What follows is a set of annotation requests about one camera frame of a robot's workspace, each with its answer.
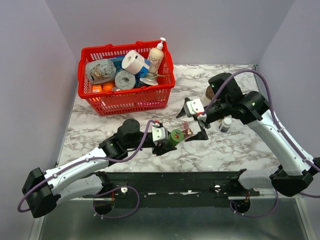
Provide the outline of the red weekly pill organizer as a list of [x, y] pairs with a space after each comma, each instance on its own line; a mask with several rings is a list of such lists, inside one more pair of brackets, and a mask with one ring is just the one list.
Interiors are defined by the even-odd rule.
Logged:
[[183, 125], [183, 130], [182, 130], [182, 132], [183, 132], [183, 135], [184, 135], [184, 140], [186, 141], [187, 139], [189, 139], [190, 137], [192, 137], [194, 134], [193, 134], [193, 132], [192, 132], [192, 130], [191, 130], [188, 122], [184, 121], [184, 122], [182, 123], [182, 125]]

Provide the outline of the green pill bottle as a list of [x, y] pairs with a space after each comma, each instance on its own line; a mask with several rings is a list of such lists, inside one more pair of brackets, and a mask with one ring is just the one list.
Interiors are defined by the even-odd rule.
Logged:
[[184, 133], [179, 129], [174, 129], [168, 135], [168, 144], [172, 147], [177, 146], [180, 142], [184, 140]]

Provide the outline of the green bottle cap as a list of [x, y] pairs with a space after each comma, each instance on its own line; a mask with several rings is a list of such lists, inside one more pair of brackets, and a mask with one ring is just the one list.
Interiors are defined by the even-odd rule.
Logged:
[[182, 142], [184, 140], [184, 134], [183, 134], [183, 132], [181, 130], [174, 129], [170, 133], [170, 139], [174, 143], [180, 143], [180, 142]]

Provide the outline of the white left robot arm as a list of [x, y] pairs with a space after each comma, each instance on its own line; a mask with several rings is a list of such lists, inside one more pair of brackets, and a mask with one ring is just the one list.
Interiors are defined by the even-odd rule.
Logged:
[[107, 197], [111, 185], [104, 180], [86, 189], [77, 190], [75, 186], [95, 171], [132, 160], [141, 149], [151, 148], [156, 156], [173, 151], [169, 138], [170, 131], [159, 121], [149, 120], [145, 130], [141, 131], [137, 120], [127, 119], [115, 134], [86, 155], [53, 169], [42, 171], [37, 167], [31, 170], [22, 187], [23, 197], [17, 210], [20, 213], [30, 212], [35, 219], [43, 217], [69, 195], [68, 187], [76, 196], [97, 194], [101, 198]]

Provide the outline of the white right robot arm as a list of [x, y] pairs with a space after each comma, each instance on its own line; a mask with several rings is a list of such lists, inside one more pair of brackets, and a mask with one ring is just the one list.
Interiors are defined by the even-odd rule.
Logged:
[[200, 99], [184, 99], [177, 118], [192, 117], [200, 131], [188, 141], [207, 140], [206, 129], [210, 124], [231, 116], [253, 130], [276, 156], [280, 165], [275, 170], [243, 170], [230, 183], [230, 191], [241, 196], [249, 189], [275, 189], [284, 196], [301, 194], [320, 171], [320, 159], [307, 153], [290, 135], [277, 118], [271, 94], [264, 97], [258, 91], [244, 94], [235, 81], [241, 73], [253, 73], [263, 83], [266, 79], [254, 69], [241, 69], [233, 74], [220, 73], [208, 83], [214, 93], [209, 105], [203, 106]]

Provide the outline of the small white pill bottle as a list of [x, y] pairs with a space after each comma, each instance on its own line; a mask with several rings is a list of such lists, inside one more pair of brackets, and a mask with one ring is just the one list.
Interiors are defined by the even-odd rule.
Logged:
[[221, 121], [218, 129], [219, 129], [222, 133], [226, 133], [226, 132], [230, 129], [231, 125], [232, 125], [232, 119], [231, 119], [230, 117], [225, 117], [225, 118]]

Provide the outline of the brown lidded paper cup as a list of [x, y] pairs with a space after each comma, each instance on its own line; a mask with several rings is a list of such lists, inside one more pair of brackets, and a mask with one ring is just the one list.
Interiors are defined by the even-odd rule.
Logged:
[[205, 94], [204, 94], [204, 97], [202, 99], [202, 104], [204, 106], [207, 106], [210, 104], [210, 102], [212, 101], [212, 98], [214, 97], [214, 92], [212, 90], [212, 88], [210, 86], [208, 86], [206, 88], [206, 91], [205, 91]]

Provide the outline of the red plastic shopping basket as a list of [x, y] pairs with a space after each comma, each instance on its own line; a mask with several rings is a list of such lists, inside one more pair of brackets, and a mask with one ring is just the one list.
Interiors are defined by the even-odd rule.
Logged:
[[79, 97], [101, 116], [164, 109], [176, 83], [164, 37], [83, 48], [77, 79]]

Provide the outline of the cream pump lotion bottle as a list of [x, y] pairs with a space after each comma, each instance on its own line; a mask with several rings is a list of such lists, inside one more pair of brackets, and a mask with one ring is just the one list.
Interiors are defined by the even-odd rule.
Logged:
[[155, 74], [158, 72], [158, 69], [164, 58], [163, 47], [165, 42], [166, 42], [166, 39], [164, 37], [161, 37], [160, 42], [157, 44], [157, 46], [153, 47], [149, 51], [149, 55], [147, 58], [147, 60], [150, 62], [149, 70], [148, 70], [149, 73]]

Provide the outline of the grey toilet paper roll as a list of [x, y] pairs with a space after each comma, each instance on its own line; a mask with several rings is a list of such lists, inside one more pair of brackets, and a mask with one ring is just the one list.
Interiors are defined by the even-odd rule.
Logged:
[[114, 82], [120, 90], [131, 90], [136, 85], [136, 77], [126, 70], [121, 70], [116, 74]]

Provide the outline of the orange fruit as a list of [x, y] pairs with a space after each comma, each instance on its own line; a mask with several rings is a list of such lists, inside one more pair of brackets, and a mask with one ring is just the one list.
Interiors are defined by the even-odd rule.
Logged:
[[110, 91], [113, 91], [113, 88], [115, 88], [115, 83], [113, 81], [109, 81], [109, 82], [106, 82], [106, 83], [103, 83], [102, 84], [102, 90], [104, 92], [110, 92]]

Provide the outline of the white toilet paper roll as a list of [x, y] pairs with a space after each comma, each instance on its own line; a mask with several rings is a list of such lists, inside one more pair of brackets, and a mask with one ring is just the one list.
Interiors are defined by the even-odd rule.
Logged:
[[136, 50], [130, 50], [123, 58], [121, 66], [127, 72], [136, 75], [145, 64], [145, 58]]

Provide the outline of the orange small box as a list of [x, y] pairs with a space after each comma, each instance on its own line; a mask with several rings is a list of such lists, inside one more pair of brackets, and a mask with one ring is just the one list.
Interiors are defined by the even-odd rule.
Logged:
[[100, 93], [103, 91], [103, 88], [100, 84], [92, 86], [92, 93]]

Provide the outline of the blue box in basket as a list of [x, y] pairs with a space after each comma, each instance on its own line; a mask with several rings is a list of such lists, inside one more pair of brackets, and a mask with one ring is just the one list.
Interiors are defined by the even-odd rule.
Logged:
[[[116, 67], [116, 75], [118, 72], [124, 70], [122, 68], [122, 61], [124, 59], [124, 55], [121, 55], [121, 56], [118, 56], [118, 57], [112, 57], [110, 60], [114, 63], [115, 67]], [[138, 72], [137, 74], [134, 74], [135, 75], [135, 80], [136, 80], [136, 83], [135, 83], [135, 87], [134, 88], [137, 88], [138, 85], [139, 85], [139, 79], [141, 77], [144, 77], [148, 71], [149, 71], [149, 67], [150, 67], [150, 62], [148, 60], [144, 60], [145, 63], [144, 63], [144, 66], [142, 67], [142, 69], [140, 70], [140, 72]]]

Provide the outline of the grey printed package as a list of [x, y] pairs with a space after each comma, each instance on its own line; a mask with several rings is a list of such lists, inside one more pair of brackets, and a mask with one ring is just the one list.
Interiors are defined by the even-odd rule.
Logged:
[[90, 83], [98, 85], [113, 81], [117, 68], [110, 59], [106, 58], [87, 63], [85, 70]]

